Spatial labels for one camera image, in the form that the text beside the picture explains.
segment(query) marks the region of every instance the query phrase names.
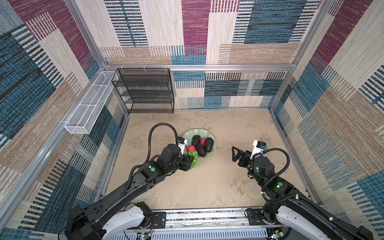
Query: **plastic fruit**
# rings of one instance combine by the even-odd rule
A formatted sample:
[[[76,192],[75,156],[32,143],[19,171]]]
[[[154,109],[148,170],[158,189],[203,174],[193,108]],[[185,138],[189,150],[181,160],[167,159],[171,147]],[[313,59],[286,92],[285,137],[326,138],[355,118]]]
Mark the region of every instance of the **plastic fruit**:
[[[210,137],[207,137],[207,139],[205,140],[205,146],[204,146],[205,150],[207,152],[210,152],[210,151],[212,151],[213,146],[214,146],[213,139]]]
[[[207,152],[205,151],[203,145],[201,145],[199,142],[196,143],[195,147],[199,156],[204,157],[206,155]]]
[[[200,141],[201,141],[201,137],[200,137],[199,135],[195,135],[195,136],[193,136],[193,138],[192,138],[192,142],[191,142],[191,144],[192,144],[192,146],[195,146],[196,143],[199,143]]]
[[[188,151],[188,153],[190,153],[190,152],[195,152],[196,151],[196,148],[195,148],[195,146],[189,146],[189,147],[187,147],[187,151]]]

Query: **avocado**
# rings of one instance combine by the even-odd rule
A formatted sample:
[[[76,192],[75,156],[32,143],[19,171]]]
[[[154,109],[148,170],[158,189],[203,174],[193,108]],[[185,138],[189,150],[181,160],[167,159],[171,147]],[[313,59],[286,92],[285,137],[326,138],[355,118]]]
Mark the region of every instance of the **avocado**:
[[[196,146],[196,143],[200,143],[200,141],[201,141],[201,137],[199,135],[195,135],[192,138],[191,145]]]
[[[199,142],[196,143],[195,147],[196,147],[197,154],[199,156],[204,157],[207,154],[207,152],[205,151],[205,149],[204,149],[203,145],[201,145],[201,143],[199,143]]]
[[[207,137],[204,143],[204,148],[207,152],[212,151],[212,148],[214,147],[214,140],[210,137]]]

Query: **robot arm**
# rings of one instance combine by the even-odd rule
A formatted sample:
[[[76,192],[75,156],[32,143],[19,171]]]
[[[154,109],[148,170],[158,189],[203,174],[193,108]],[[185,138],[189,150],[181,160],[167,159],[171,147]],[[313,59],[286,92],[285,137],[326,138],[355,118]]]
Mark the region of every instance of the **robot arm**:
[[[156,126],[159,124],[152,128],[149,141],[151,141],[151,133]],[[65,227],[67,239],[105,240],[130,227],[147,227],[152,219],[152,211],[143,202],[137,203],[128,211],[116,213],[127,203],[153,188],[176,170],[187,171],[190,169],[193,157],[182,154],[184,152],[184,144],[182,143],[185,141],[183,138],[177,137],[176,131],[175,136],[178,145],[168,144],[161,155],[156,155],[151,160],[133,167],[128,181],[115,191],[84,209],[80,205],[74,207],[69,212]]]
[[[248,170],[248,176],[262,187],[262,196],[266,200],[263,207],[263,221],[267,224],[279,222],[294,228],[309,239],[334,240],[373,240],[372,233],[365,227],[359,228],[338,219],[316,203],[305,197],[285,179],[279,177],[289,165],[289,156],[282,149],[266,149],[261,141],[254,142],[253,152],[232,147],[232,160]],[[275,173],[275,166],[264,156],[273,150],[282,151],[287,157],[286,166]]]

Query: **metal mesh shelf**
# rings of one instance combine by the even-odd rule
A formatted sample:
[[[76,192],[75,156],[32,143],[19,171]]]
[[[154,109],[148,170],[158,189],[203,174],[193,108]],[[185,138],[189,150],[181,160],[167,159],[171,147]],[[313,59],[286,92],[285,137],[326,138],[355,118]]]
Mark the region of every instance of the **metal mesh shelf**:
[[[117,79],[113,71],[103,71],[92,84],[74,113],[65,124],[70,134],[89,134],[96,119],[113,89],[112,80]]]
[[[173,113],[175,103],[167,68],[119,68],[113,85],[129,113]]]

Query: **black wire shelf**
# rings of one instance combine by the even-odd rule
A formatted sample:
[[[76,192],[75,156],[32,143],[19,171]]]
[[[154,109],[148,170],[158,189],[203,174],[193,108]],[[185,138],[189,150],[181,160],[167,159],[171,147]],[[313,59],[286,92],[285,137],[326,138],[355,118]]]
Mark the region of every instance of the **black wire shelf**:
[[[119,68],[112,81],[128,113],[173,113],[173,95],[168,68]]]

